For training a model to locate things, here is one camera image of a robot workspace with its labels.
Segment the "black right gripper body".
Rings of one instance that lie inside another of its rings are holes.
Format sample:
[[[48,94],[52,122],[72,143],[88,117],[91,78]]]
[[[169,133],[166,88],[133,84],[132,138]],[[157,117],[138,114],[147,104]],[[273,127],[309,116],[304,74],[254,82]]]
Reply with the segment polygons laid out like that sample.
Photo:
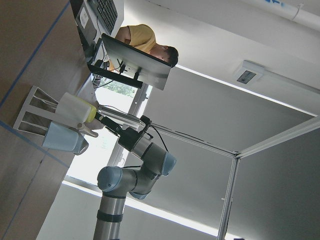
[[[132,152],[137,142],[142,138],[144,132],[142,130],[136,131],[133,128],[128,127],[126,129],[120,129],[118,134],[118,144],[129,152]]]

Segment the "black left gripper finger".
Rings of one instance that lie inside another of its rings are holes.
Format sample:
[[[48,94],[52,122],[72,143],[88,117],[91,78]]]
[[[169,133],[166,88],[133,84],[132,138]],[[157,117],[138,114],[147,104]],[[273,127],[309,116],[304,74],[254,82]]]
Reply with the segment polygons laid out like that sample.
[[[111,120],[107,116],[103,116],[101,114],[96,115],[96,119],[100,121],[111,133],[113,134],[121,134],[122,128],[115,121]]]

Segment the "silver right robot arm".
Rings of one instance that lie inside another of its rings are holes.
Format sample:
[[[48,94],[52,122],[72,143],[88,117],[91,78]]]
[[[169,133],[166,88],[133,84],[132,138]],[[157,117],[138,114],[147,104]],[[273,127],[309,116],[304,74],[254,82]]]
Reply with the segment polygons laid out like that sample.
[[[140,118],[145,124],[141,131],[131,127],[122,129],[118,123],[100,113],[97,113],[95,118],[119,137],[119,145],[143,162],[139,169],[106,166],[98,173],[97,186],[102,191],[102,198],[97,211],[93,239],[117,240],[127,194],[143,200],[159,177],[167,176],[172,171],[177,160],[167,150],[145,137],[152,125],[148,117]]]

